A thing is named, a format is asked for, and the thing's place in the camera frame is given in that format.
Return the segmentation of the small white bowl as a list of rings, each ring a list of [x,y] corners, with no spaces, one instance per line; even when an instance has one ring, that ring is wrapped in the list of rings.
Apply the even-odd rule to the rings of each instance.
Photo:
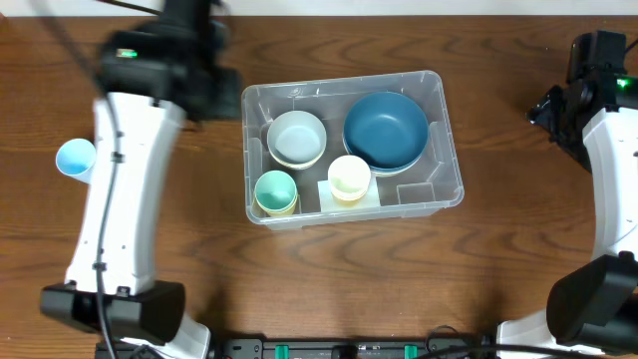
[[[300,164],[293,164],[293,163],[289,163],[289,162],[287,162],[287,161],[285,161],[283,159],[279,159],[277,157],[273,157],[273,159],[277,163],[279,163],[280,165],[284,166],[285,168],[292,169],[292,170],[295,170],[295,171],[303,171],[303,170],[307,170],[307,169],[311,168],[312,166],[314,166],[320,160],[320,158],[321,157],[317,157],[317,158],[315,158],[315,159],[313,159],[313,160],[311,160],[309,162],[300,163]]]

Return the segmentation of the small grey bowl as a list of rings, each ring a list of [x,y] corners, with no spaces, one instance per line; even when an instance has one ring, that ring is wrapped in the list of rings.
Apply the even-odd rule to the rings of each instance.
[[[272,122],[266,142],[272,157],[300,164],[323,156],[327,132],[316,116],[304,111],[290,111]]]

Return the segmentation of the green cup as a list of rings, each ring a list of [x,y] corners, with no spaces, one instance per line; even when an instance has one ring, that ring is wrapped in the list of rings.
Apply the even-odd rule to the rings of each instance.
[[[268,195],[276,198],[298,197],[295,180],[283,171],[264,173],[255,184],[254,196],[257,198]]]

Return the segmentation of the light blue cup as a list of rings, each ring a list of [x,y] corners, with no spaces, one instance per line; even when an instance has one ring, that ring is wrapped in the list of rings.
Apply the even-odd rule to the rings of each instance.
[[[55,165],[64,176],[90,183],[96,158],[97,150],[92,142],[71,139],[59,147]]]

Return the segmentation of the yellow cup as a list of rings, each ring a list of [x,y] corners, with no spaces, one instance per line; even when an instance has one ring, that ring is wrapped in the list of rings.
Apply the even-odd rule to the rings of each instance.
[[[358,205],[361,202],[362,197],[356,198],[356,199],[343,199],[343,198],[335,197],[334,200],[335,200],[335,203],[337,203],[337,204],[339,204],[341,206],[354,207],[354,206]]]
[[[255,199],[257,205],[269,216],[291,215],[296,208],[298,197],[276,198],[274,196],[262,196]]]

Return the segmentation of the cream white cup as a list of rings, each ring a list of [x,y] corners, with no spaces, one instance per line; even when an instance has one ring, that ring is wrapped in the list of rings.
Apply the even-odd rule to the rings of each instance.
[[[334,160],[328,168],[328,185],[331,193],[367,192],[372,173],[364,160],[346,155]]]

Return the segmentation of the pink cup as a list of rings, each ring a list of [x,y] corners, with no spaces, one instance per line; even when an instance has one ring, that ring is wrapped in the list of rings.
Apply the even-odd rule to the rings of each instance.
[[[355,203],[362,200],[365,197],[366,193],[337,193],[332,192],[332,196],[335,201],[343,202],[343,203]]]

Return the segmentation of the dark blue bowl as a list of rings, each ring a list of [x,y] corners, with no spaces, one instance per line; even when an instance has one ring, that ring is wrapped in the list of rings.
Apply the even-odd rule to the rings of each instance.
[[[396,176],[400,173],[403,173],[405,171],[407,171],[408,169],[410,169],[411,167],[413,167],[422,157],[423,155],[418,155],[413,161],[411,161],[410,163],[408,163],[407,165],[398,167],[398,168],[394,168],[394,169],[381,169],[381,168],[376,168],[372,165],[370,165],[368,162],[366,162],[366,164],[368,165],[368,167],[371,170],[371,173],[374,174],[377,177],[382,177],[382,178],[386,178],[386,177],[392,177],[392,176]]]
[[[376,168],[394,169],[423,153],[429,141],[429,123],[425,112],[409,97],[378,92],[352,106],[342,137],[350,155]]]

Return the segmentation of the yellow cup front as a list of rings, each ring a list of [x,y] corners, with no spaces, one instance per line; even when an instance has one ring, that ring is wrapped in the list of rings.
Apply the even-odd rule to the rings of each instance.
[[[356,198],[356,199],[343,199],[343,198],[335,197],[334,200],[335,200],[335,203],[337,203],[337,204],[339,204],[341,206],[354,207],[354,206],[358,205],[361,202],[362,197]]]

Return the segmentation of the beige bowl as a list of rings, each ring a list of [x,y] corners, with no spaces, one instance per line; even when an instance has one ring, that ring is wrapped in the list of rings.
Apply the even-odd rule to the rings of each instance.
[[[398,170],[392,170],[392,171],[381,171],[379,169],[371,169],[371,173],[378,178],[394,177],[406,171],[407,169],[398,169]]]

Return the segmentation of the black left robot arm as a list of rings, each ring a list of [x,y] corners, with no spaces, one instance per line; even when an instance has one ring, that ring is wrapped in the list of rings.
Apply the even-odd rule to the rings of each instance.
[[[146,24],[118,31],[90,75],[95,159],[83,223],[61,283],[43,288],[41,312],[100,334],[118,356],[211,358],[210,329],[185,309],[181,283],[156,277],[160,199],[175,141],[187,121],[239,116],[240,78],[219,67],[215,27]]]

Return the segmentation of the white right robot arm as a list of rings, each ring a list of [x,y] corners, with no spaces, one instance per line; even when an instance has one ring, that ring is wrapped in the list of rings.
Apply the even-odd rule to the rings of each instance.
[[[544,309],[498,325],[499,358],[637,351],[637,80],[597,73],[551,88],[526,114],[591,172],[596,232],[589,263],[558,280]]]

